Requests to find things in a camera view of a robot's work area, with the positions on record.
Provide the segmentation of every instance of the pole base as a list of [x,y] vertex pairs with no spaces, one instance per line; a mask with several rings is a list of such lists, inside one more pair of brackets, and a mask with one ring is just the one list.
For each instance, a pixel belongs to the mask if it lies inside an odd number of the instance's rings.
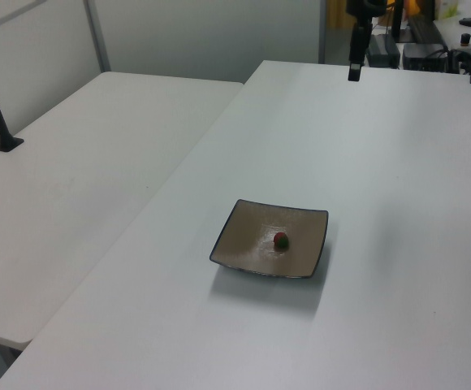
[[14,140],[14,142],[11,142],[10,145],[2,146],[0,144],[0,152],[10,152],[11,150],[15,149],[17,146],[21,145],[24,142],[24,140],[20,138],[12,138],[12,140]]

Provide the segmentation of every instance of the cable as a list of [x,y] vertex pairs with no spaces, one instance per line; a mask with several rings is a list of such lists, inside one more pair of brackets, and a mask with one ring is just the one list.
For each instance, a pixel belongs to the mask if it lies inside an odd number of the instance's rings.
[[436,55],[437,53],[441,53],[439,57],[441,57],[442,55],[444,55],[445,53],[447,53],[447,51],[445,49],[439,49],[439,50],[436,50],[436,51],[433,51],[432,53],[430,53],[429,55],[427,55],[426,57],[424,57],[423,59],[428,59],[430,57],[432,57],[433,55]]
[[[390,5],[387,6],[387,9],[389,8],[394,8],[395,7],[395,4],[392,3]],[[387,23],[386,23],[386,26],[385,26],[385,33],[388,34],[389,33],[389,23],[391,22],[391,16],[392,16],[393,12],[389,12],[387,14]]]

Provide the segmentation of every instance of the electronic device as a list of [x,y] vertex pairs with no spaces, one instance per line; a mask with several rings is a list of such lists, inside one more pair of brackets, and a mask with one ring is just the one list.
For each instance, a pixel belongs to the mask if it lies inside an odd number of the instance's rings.
[[462,26],[471,27],[471,18],[463,18],[460,20]]
[[409,17],[408,25],[411,28],[416,43],[447,45],[434,22],[427,19],[424,15]]
[[373,35],[365,52],[370,67],[391,67],[400,65],[400,51],[391,34]]
[[440,44],[406,43],[404,69],[421,72],[445,72],[447,51]]

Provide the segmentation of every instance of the white wall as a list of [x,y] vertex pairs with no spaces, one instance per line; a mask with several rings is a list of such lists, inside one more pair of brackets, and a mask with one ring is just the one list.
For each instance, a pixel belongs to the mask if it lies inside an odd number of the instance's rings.
[[113,71],[239,82],[264,59],[316,63],[326,8],[325,0],[91,1]]
[[83,0],[48,0],[0,25],[0,106],[12,134],[99,72]]

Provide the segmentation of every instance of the red fruit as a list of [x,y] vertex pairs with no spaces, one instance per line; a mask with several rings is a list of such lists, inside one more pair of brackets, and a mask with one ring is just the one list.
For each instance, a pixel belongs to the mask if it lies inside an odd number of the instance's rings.
[[274,244],[276,247],[284,249],[290,244],[285,232],[279,232],[274,236]]

